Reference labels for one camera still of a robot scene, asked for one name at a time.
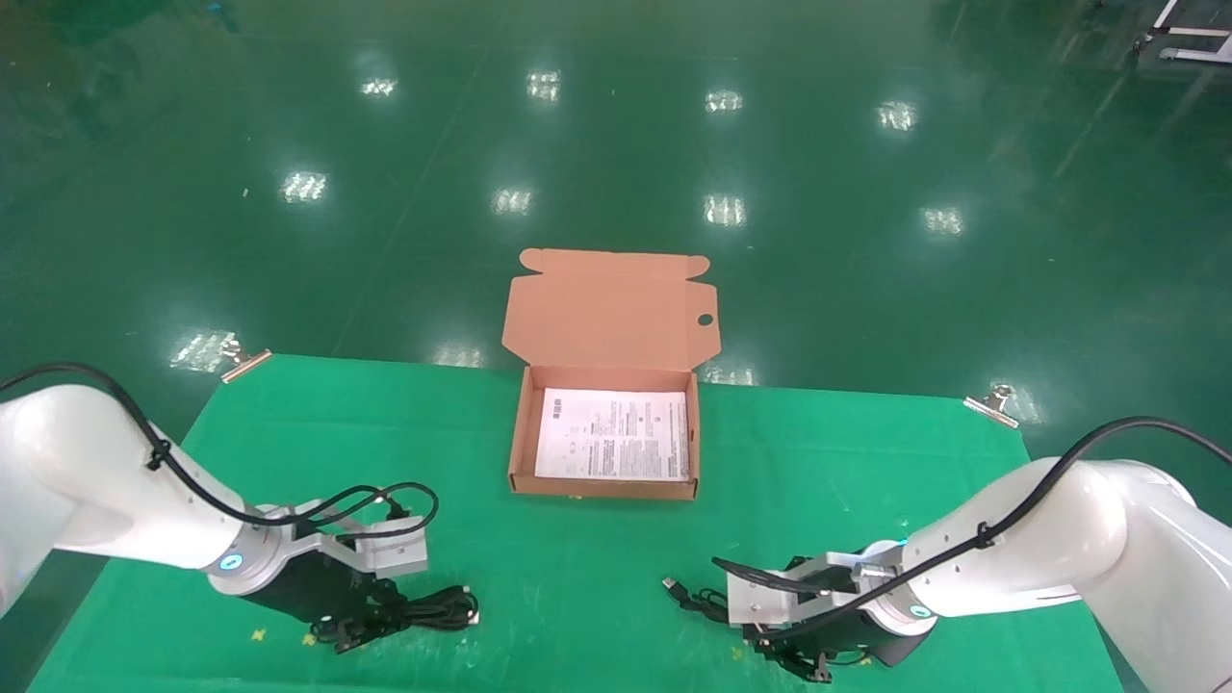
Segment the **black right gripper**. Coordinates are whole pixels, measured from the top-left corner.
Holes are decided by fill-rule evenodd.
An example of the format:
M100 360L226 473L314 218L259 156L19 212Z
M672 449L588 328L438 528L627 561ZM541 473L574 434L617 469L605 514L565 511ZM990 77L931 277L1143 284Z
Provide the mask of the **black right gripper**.
M828 658L869 654L885 667L896 667L915 654L938 625L938 617L908 615L906 626L882 626L867 609L851 610L800 636L797 649L792 640L771 639L763 626L747 626L747 642L768 662L788 667L797 679L832 684Z

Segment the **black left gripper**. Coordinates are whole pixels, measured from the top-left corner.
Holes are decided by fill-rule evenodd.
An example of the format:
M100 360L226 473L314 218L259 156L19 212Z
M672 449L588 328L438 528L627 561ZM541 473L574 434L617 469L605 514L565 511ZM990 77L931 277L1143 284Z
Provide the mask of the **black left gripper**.
M313 626L317 642L347 654L386 636L383 617L405 617L407 601L394 582L378 582L324 552L292 557L265 586L241 596ZM362 614L367 609L372 614Z

